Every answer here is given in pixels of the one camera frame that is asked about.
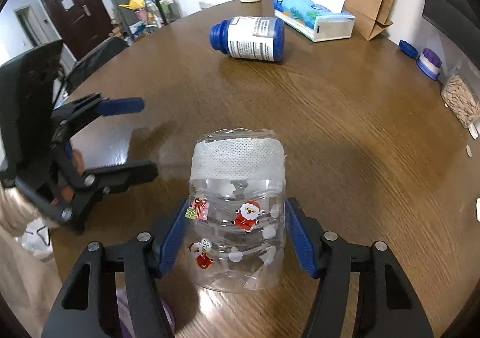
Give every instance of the door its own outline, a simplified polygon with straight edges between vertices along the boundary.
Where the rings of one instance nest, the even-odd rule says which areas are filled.
[[[33,13],[32,7],[28,6],[17,9],[15,11],[15,15],[20,22],[23,32],[28,40],[30,40],[30,43],[32,43],[33,47],[37,47],[40,44],[49,42],[49,38],[47,38],[47,35],[40,26],[37,17]]]
[[[109,37],[112,24],[102,0],[42,0],[53,24],[77,60]]]

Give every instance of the tissue box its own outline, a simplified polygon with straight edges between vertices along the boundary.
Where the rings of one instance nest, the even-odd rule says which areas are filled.
[[[275,16],[313,42],[352,36],[355,16],[333,13],[311,0],[274,0]]]

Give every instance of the beige sweater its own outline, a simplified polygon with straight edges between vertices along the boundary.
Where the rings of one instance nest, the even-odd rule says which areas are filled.
[[[21,236],[37,209],[16,188],[0,186],[0,293],[33,338],[39,338],[62,286],[58,272],[23,249]]]

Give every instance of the wooden table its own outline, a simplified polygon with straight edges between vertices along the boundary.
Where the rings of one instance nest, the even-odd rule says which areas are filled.
[[[285,146],[287,194],[349,242],[386,241],[409,276],[436,336],[480,277],[475,200],[480,151],[443,106],[439,83],[389,40],[312,43],[285,28],[282,63],[215,51],[210,27],[236,15],[272,16],[272,0],[232,1],[181,19],[123,51],[75,92],[142,96],[140,114],[100,118],[74,137],[87,166],[151,159],[160,176],[106,197],[82,236],[52,236],[65,278],[88,242],[129,240],[188,195],[196,140],[221,128],[268,128]],[[465,145],[470,144],[473,158]],[[177,337],[300,337],[317,283],[287,243],[280,286],[256,294],[196,287],[180,253],[159,291]],[[342,336],[351,336],[352,275]]]

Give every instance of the door handle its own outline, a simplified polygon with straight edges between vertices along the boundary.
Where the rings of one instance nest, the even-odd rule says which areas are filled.
[[[90,13],[90,10],[88,9],[88,7],[86,6],[86,4],[84,6],[82,6],[83,8],[83,11],[85,12],[85,14],[87,16],[92,16],[92,14]]]

